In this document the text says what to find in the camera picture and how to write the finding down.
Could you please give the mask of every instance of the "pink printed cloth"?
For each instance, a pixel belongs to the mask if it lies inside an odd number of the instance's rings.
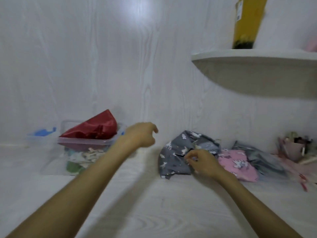
[[[233,173],[239,180],[249,182],[258,180],[256,169],[248,162],[243,150],[223,149],[218,161],[225,170]]]

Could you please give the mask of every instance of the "red cloth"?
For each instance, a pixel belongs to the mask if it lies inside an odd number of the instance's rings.
[[[117,134],[117,121],[107,109],[91,119],[67,130],[61,138],[111,139]]]

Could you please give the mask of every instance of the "gray printed cloth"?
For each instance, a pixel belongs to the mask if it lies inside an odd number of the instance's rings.
[[[174,174],[190,175],[192,170],[184,156],[192,149],[205,149],[214,156],[221,152],[220,145],[212,138],[185,130],[161,150],[158,156],[158,172],[161,178],[169,180]]]
[[[287,176],[285,169],[279,163],[279,160],[267,152],[263,152],[251,145],[236,141],[232,149],[243,150],[248,158],[249,163],[256,168],[261,175],[275,178]]]

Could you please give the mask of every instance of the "yellow package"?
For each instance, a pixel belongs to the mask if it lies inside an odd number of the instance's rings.
[[[252,49],[267,0],[239,0],[236,4],[236,25],[233,49]]]

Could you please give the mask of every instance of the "forearm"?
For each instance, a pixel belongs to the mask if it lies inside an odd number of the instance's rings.
[[[132,140],[120,138],[8,237],[74,237],[114,173],[136,148]]]
[[[229,193],[260,238],[301,237],[287,223],[249,192],[233,175],[225,174],[218,179],[218,182]]]

